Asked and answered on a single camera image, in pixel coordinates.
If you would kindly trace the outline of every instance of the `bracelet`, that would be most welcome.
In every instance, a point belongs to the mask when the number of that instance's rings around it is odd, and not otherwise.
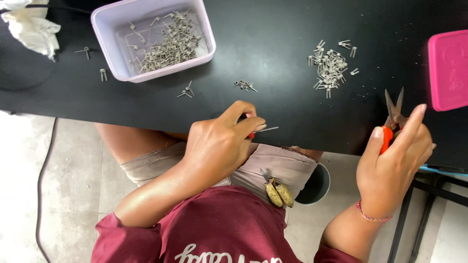
[[[372,221],[372,222],[378,222],[378,223],[385,223],[385,222],[388,222],[390,221],[393,216],[389,217],[389,218],[385,218],[385,219],[376,219],[376,218],[372,218],[366,214],[364,214],[362,212],[362,209],[361,209],[361,199],[359,199],[359,201],[356,203],[356,208],[359,210],[359,212],[361,212],[361,215],[366,219],[366,220],[369,220],[369,221]]]

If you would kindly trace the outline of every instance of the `metal bucket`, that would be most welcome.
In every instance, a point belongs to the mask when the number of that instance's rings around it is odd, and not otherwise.
[[[300,205],[313,205],[324,198],[329,189],[330,173],[323,164],[319,163],[294,201]]]

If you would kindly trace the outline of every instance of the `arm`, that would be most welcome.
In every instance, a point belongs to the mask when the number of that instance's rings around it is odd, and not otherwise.
[[[403,201],[414,174],[430,157],[435,144],[422,124],[426,105],[413,110],[392,146],[379,156],[383,130],[376,127],[356,171],[362,212],[375,219],[392,216]],[[353,205],[325,228],[321,244],[367,262],[372,244],[384,223],[365,219]]]
[[[242,114],[247,118],[237,123]],[[114,213],[123,226],[151,227],[176,204],[224,179],[247,157],[252,131],[263,129],[254,105],[237,101],[219,118],[195,122],[183,159],[126,196]]]

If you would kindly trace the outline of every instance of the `beige shorts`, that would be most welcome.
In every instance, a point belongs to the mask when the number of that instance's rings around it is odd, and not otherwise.
[[[185,147],[185,142],[179,142],[123,163],[121,167],[134,183],[142,186],[182,160]],[[260,168],[269,177],[274,177],[278,182],[285,184],[292,196],[296,198],[317,164],[312,158],[295,151],[259,144],[245,164],[214,186],[243,186],[266,203],[271,204],[264,185],[266,181],[260,173]]]

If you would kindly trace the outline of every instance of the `pink lid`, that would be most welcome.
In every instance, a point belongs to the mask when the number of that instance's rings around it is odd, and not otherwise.
[[[429,39],[432,105],[436,111],[468,105],[468,30]]]

